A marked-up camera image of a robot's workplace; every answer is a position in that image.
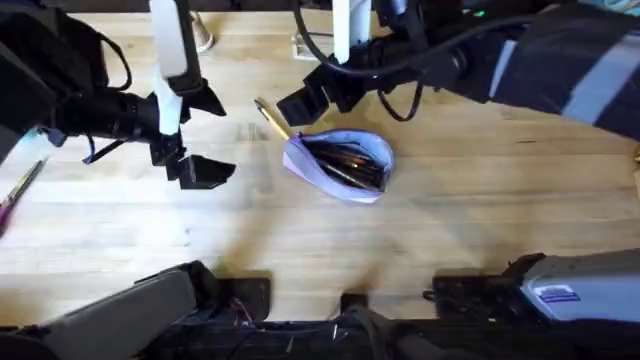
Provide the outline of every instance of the sticker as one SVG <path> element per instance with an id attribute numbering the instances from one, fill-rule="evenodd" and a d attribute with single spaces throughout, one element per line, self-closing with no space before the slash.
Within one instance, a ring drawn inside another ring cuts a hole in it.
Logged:
<path id="1" fill-rule="evenodd" d="M 580 297 L 568 285 L 540 286 L 533 289 L 540 300 L 547 304 L 568 301 L 580 301 Z"/>

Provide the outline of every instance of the wooden table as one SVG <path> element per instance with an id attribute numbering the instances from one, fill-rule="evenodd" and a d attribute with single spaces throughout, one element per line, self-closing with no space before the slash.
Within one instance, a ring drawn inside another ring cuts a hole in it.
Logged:
<path id="1" fill-rule="evenodd" d="M 322 319 L 351 287 L 371 288 L 393 317 L 432 315 L 420 298 L 434 272 L 502 270 L 531 252 L 574 255 L 636 247 L 635 143 L 556 116 L 479 105 L 426 90 L 416 119 L 392 120 L 375 96 L 349 114 L 332 108 L 307 132 L 376 131 L 397 169 L 371 206 L 330 198 L 281 165 L 283 142 L 256 111 L 301 86 L 315 63 L 292 60 L 289 13 L 203 14 L 218 43 L 203 74 L 228 116 L 184 127 L 194 153 L 238 164 L 213 191 L 180 191 L 148 148 L 121 147 L 83 165 L 86 140 L 56 150 L 0 241 L 0 323 L 33 323 L 76 309 L 175 264 L 202 260 L 219 275 L 266 274 L 271 319 Z M 118 42 L 151 88 L 146 14 L 82 15 Z M 327 29 L 326 13 L 307 13 Z M 122 79 L 107 54 L 114 82 Z M 391 101 L 408 109 L 413 85 Z M 2 190 L 31 163 L 12 156 Z"/>

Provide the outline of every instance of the pencil pouch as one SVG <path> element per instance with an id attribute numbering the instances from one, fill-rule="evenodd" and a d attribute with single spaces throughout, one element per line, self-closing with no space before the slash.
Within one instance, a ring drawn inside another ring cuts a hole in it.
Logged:
<path id="1" fill-rule="evenodd" d="M 341 183 L 320 167 L 320 164 L 305 144 L 323 142 L 324 144 L 346 146 L 370 157 L 383 168 L 380 190 L 362 189 Z M 336 198 L 360 203 L 373 203 L 382 196 L 384 187 L 393 170 L 393 151 L 389 144 L 378 134 L 364 130 L 329 130 L 314 135 L 298 133 L 284 146 L 284 166 L 320 190 Z"/>

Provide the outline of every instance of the pencil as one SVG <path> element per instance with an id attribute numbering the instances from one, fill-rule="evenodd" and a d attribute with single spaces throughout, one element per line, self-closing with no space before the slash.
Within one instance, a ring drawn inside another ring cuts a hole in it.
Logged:
<path id="1" fill-rule="evenodd" d="M 273 128 L 276 129 L 278 134 L 280 134 L 280 136 L 282 136 L 282 138 L 284 138 L 285 140 L 289 140 L 291 135 L 289 135 L 289 133 L 285 129 L 283 129 L 282 126 L 280 126 L 280 124 L 278 124 L 278 122 L 273 117 L 273 115 L 269 113 L 269 110 L 267 109 L 267 107 L 264 106 L 258 99 L 253 100 L 253 102 L 256 103 L 256 107 L 258 108 L 258 111 L 260 111 L 262 116 L 264 116 L 265 119 L 267 119 L 269 124 L 271 124 L 271 126 L 273 126 Z"/>

